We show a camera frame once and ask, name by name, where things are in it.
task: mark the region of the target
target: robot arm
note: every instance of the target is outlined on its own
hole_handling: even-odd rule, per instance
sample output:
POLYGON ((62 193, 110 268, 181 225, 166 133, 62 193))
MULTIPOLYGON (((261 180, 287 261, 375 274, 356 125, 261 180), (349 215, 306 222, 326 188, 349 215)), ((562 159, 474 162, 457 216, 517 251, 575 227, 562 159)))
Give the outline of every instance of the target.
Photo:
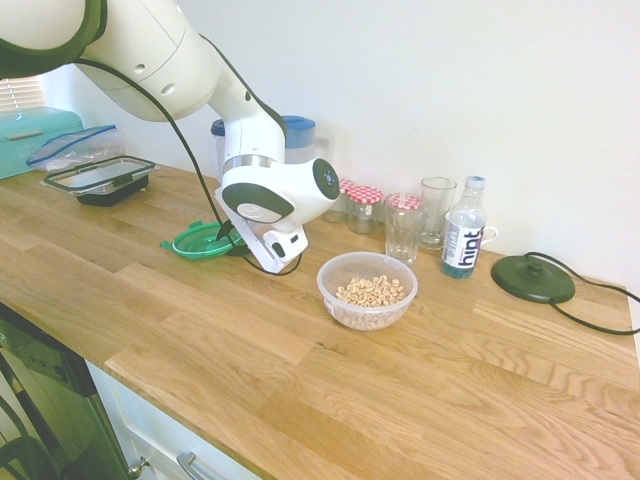
MULTIPOLYGON (((266 270, 280 271, 304 250, 302 225, 338 197, 335 171, 322 159, 284 164, 282 118, 198 35, 173 0, 0 1, 0 78, 42 73, 80 55, 132 79, 174 119, 210 105, 226 133, 218 202, 266 270)), ((164 120, 122 80, 78 68, 124 110, 164 120)))

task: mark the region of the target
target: glass food container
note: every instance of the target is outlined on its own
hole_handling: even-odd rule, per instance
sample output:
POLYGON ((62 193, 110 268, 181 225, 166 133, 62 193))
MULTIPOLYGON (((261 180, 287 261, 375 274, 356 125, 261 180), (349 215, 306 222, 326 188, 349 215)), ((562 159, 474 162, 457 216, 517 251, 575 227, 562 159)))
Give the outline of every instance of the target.
POLYGON ((382 192, 375 187, 356 185, 347 191, 347 225, 354 233, 368 234, 376 231, 377 212, 382 202, 382 192))
POLYGON ((322 214, 322 219, 329 223, 345 223, 347 221, 347 192, 353 187, 351 180, 340 179, 340 196, 329 210, 322 214))

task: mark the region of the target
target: drawer handle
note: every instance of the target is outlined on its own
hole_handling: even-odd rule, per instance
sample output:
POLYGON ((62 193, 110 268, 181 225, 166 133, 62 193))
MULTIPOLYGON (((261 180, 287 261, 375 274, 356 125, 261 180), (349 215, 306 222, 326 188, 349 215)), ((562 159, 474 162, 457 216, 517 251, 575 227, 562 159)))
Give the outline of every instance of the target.
POLYGON ((221 480, 220 477, 205 478, 196 472, 191 466, 191 464, 196 461, 196 454, 193 452, 181 453, 177 456, 176 460, 187 475, 189 475, 193 480, 221 480))

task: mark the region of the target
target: red checkered lid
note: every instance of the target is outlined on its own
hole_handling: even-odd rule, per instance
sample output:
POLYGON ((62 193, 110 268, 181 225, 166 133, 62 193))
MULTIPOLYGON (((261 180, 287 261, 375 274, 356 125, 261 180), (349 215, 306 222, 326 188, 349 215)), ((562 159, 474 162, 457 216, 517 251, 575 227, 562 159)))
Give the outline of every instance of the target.
POLYGON ((417 210, 422 199, 409 193, 393 193, 387 197, 386 202, 396 210, 417 210))
POLYGON ((354 185, 347 190, 347 196, 358 203, 378 203, 384 195, 375 187, 354 185))
POLYGON ((340 179, 340 193, 347 193, 351 187, 355 184, 351 180, 347 180, 346 178, 340 179))

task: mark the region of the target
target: window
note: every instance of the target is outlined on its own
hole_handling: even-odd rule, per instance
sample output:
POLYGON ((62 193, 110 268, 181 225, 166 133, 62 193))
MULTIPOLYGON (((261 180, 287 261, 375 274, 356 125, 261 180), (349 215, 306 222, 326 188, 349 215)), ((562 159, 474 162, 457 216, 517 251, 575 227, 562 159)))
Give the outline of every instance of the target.
POLYGON ((0 80, 0 113, 44 107, 47 102, 38 77, 0 80))

